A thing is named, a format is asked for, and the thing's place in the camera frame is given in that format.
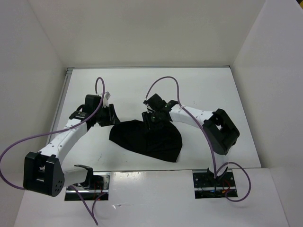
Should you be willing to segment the black skirt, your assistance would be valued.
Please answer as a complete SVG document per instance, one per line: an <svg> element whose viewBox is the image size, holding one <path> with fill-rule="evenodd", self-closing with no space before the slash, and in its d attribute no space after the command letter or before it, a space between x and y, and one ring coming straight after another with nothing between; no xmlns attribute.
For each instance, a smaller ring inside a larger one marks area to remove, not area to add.
<svg viewBox="0 0 303 227"><path fill-rule="evenodd" d="M143 121L125 121L112 127L109 140L134 153L171 163L177 161L182 149L181 134L170 122L148 130Z"/></svg>

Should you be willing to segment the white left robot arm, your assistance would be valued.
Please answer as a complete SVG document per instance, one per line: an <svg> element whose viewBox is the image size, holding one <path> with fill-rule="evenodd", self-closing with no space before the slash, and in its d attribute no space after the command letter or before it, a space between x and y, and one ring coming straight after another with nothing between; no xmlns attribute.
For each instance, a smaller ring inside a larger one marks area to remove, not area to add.
<svg viewBox="0 0 303 227"><path fill-rule="evenodd" d="M38 152L29 152L26 155L23 187L52 197L57 196L63 187L74 184L80 185L83 189L91 188L96 180L92 167L76 164L74 169L63 169L62 163L78 140L94 124L104 127L119 122L113 104L100 108L87 122L84 122L83 112L72 114L65 126L65 132L59 133Z"/></svg>

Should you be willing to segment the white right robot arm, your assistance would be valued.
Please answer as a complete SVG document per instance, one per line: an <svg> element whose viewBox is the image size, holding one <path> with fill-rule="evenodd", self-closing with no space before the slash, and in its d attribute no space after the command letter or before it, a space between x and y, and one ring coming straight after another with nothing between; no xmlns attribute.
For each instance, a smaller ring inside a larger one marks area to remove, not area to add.
<svg viewBox="0 0 303 227"><path fill-rule="evenodd" d="M209 167L208 182L218 186L224 180L222 165L226 163L229 150L236 144L240 132L223 109L204 111L180 105L171 100L143 102L147 111L142 113L143 122L149 130L163 128L169 122L180 122L199 128L208 143L212 162Z"/></svg>

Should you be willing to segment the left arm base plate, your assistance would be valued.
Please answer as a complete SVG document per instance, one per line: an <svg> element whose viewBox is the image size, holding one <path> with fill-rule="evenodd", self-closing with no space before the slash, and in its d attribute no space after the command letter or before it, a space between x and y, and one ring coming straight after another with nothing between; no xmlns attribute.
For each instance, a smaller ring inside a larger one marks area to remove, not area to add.
<svg viewBox="0 0 303 227"><path fill-rule="evenodd" d="M94 172L90 184L74 183L73 187L78 190L85 201L107 201L110 175L110 172Z"/></svg>

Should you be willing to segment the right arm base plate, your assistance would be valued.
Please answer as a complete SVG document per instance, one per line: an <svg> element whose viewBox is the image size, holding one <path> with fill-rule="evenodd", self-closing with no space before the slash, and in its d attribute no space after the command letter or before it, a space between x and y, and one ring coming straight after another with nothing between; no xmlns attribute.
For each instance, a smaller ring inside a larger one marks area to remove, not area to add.
<svg viewBox="0 0 303 227"><path fill-rule="evenodd" d="M238 197L233 172L228 170L223 176L213 179L208 170L193 171L193 184L196 199Z"/></svg>

